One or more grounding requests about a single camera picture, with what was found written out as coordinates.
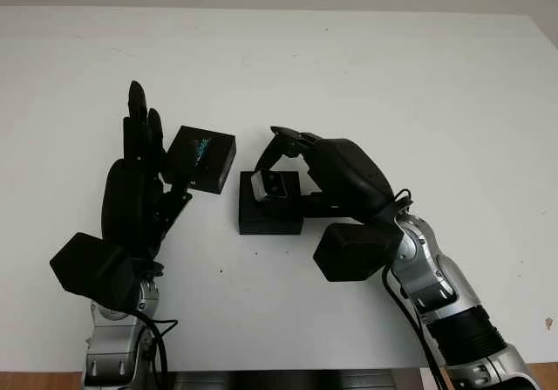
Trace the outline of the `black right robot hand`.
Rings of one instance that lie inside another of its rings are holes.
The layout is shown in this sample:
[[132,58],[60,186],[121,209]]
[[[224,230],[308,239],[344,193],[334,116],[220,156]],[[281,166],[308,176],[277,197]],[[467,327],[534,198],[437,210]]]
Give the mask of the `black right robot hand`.
[[[349,217],[369,223],[396,201],[382,171],[355,142],[287,127],[272,126],[271,131],[274,137],[250,179],[257,202],[301,217]],[[290,194],[282,177],[271,171],[283,156],[301,156],[319,190],[298,197]]]

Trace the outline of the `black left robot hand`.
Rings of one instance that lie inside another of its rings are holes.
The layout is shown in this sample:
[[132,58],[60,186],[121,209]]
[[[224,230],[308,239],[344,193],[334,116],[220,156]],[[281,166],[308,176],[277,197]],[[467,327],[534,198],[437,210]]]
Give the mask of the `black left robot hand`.
[[163,147],[159,113],[148,108],[142,85],[134,80],[123,119],[123,157],[109,169],[101,211],[102,237],[133,258],[154,260],[180,212],[194,166],[194,143],[174,153]]

